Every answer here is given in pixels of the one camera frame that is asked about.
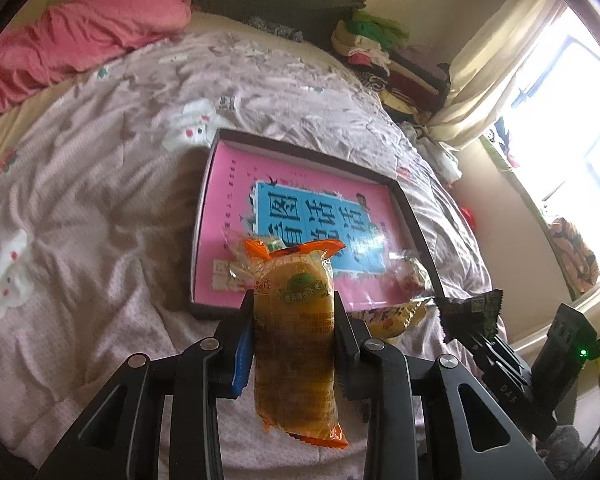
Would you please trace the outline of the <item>yellow chips snack bag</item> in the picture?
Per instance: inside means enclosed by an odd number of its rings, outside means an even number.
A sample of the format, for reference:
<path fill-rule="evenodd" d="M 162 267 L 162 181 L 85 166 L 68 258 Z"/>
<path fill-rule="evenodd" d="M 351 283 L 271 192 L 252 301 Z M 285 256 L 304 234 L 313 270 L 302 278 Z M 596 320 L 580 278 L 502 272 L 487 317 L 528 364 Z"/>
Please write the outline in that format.
<path fill-rule="evenodd" d="M 363 321 L 373 337 L 389 340 L 415 327 L 425 317 L 427 304 L 428 299 L 419 299 L 393 307 L 352 312 L 351 316 Z"/>

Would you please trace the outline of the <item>dark green seaweed packet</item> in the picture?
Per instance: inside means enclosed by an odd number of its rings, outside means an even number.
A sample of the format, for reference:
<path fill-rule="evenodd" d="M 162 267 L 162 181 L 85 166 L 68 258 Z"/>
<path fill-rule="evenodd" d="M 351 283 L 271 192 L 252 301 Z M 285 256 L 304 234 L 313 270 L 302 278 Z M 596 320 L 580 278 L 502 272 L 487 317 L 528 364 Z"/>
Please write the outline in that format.
<path fill-rule="evenodd" d="M 434 298 L 445 341 L 462 341 L 468 336 L 479 336 L 494 341 L 498 336 L 502 301 L 501 289 L 492 289 L 465 299 Z"/>

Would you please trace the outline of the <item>orange biscuit snack packet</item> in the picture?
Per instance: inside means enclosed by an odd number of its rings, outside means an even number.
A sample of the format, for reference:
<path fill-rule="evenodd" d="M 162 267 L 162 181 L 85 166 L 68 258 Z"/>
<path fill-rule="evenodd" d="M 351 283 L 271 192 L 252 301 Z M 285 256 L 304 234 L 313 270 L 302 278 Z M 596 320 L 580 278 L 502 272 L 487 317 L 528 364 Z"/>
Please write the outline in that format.
<path fill-rule="evenodd" d="M 346 448 L 335 399 L 335 292 L 340 240 L 276 252 L 248 246 L 254 275 L 254 404 L 265 428 L 322 448 Z"/>

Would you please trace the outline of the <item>clear pastry packet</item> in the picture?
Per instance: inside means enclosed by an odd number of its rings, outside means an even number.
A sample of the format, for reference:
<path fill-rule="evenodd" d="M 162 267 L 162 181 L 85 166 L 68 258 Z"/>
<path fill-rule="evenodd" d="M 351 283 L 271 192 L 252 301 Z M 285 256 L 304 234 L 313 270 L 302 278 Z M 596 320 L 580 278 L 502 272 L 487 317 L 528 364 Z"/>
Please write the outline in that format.
<path fill-rule="evenodd" d="M 402 294 L 408 299 L 425 299 L 434 296 L 429 272 L 420 262 L 414 249 L 388 253 L 388 268 Z"/>

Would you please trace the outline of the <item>clear rice cracker snack packet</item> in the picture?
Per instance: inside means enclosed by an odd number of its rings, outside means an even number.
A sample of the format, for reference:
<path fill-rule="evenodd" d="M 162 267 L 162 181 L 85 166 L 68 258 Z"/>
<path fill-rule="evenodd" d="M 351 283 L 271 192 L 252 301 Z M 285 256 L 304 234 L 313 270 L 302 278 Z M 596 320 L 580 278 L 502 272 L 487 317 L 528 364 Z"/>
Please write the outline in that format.
<path fill-rule="evenodd" d="M 252 256 L 248 252 L 248 246 L 255 244 L 257 250 L 263 252 L 276 252 L 286 248 L 286 244 L 277 235 L 260 235 L 253 232 L 237 231 L 230 228 L 223 229 L 225 248 L 230 252 L 232 258 L 228 266 L 230 277 L 241 282 L 245 287 L 254 284 L 252 262 L 261 258 Z"/>

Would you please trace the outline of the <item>floral cloth on windowsill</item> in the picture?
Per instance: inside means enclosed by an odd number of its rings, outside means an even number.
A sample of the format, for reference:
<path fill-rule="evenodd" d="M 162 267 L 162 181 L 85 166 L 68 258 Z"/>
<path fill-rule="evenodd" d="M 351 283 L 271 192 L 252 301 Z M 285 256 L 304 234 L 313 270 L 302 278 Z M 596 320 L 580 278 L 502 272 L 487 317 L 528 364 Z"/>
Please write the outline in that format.
<path fill-rule="evenodd" d="M 565 218 L 555 219 L 548 226 L 548 234 L 566 282 L 573 295 L 580 298 L 600 277 L 596 255 L 585 244 L 578 229 Z"/>

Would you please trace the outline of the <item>red plastic bag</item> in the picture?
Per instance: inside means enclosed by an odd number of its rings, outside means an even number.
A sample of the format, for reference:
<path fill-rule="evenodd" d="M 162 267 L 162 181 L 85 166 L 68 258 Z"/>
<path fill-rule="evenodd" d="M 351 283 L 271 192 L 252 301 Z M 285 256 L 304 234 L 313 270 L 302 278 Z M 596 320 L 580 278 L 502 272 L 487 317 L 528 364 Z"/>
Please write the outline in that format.
<path fill-rule="evenodd" d="M 466 208 L 466 207 L 464 207 L 464 206 L 460 206 L 460 213 L 462 214 L 463 218 L 467 222 L 467 224 L 470 227 L 471 231 L 472 232 L 476 232 L 477 231 L 477 223 L 476 223 L 475 216 L 471 212 L 471 210 L 468 209 L 468 208 Z"/>

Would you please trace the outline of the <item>lilac patterned quilt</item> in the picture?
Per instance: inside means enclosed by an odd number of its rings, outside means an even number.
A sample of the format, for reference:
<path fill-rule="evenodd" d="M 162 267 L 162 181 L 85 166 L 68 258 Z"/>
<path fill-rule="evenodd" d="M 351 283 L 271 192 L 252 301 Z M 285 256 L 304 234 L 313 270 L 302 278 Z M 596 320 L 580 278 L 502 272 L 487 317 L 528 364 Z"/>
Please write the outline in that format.
<path fill-rule="evenodd" d="M 452 197 L 331 56 L 248 32 L 157 42 L 73 84 L 0 171 L 0 440 L 15 456 L 40 466 L 130 354 L 214 331 L 188 310 L 208 157 L 188 135 L 221 126 L 396 179 L 445 292 L 491 288 Z"/>

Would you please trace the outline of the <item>white crumpled cloth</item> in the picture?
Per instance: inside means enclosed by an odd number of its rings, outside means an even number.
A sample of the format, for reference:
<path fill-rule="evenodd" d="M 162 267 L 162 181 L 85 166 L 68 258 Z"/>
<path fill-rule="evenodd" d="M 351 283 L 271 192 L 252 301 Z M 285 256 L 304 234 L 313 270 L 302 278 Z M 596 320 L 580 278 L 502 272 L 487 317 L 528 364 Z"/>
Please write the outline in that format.
<path fill-rule="evenodd" d="M 402 122 L 401 130 L 445 186 L 462 178 L 460 162 L 448 144 L 434 140 L 426 126 Z"/>

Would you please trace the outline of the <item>stack of folded clothes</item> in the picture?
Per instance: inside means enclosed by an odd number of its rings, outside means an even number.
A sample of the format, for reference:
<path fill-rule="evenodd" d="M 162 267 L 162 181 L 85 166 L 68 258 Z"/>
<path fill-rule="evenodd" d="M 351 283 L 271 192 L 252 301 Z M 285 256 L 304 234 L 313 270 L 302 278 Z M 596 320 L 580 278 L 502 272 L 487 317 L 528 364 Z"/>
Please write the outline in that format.
<path fill-rule="evenodd" d="M 396 122 L 425 125 L 449 94 L 450 66 L 408 38 L 399 23 L 355 11 L 337 23 L 330 43 Z"/>

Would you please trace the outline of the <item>cream curtain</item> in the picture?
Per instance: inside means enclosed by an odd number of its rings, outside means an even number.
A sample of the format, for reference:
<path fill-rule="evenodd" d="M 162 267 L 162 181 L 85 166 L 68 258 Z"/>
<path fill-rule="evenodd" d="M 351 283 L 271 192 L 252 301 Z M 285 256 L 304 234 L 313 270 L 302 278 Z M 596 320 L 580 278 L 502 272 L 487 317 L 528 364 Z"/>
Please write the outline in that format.
<path fill-rule="evenodd" d="M 510 103 L 539 36 L 565 10 L 562 0 L 506 0 L 452 61 L 450 91 L 428 122 L 430 136 L 459 150 L 481 136 Z"/>

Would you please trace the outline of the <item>dark patterned pillow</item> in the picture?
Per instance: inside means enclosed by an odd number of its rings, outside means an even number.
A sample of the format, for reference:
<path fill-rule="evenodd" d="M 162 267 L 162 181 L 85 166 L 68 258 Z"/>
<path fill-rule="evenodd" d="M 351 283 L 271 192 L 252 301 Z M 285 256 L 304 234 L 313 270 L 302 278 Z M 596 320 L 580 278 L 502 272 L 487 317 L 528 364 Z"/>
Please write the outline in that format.
<path fill-rule="evenodd" d="M 284 38 L 301 44 L 304 41 L 302 31 L 287 25 L 278 24 L 259 18 L 258 16 L 250 16 L 247 24 L 261 32 L 267 32 L 276 37 Z"/>

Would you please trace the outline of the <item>pink blanket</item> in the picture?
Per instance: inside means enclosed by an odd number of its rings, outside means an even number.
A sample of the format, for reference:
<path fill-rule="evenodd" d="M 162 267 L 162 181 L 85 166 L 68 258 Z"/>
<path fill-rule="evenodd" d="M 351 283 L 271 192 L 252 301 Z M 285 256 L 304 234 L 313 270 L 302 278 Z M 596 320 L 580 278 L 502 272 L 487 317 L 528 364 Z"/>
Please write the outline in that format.
<path fill-rule="evenodd" d="M 180 32 L 193 0 L 70 0 L 0 35 L 0 116 L 39 91 Z"/>

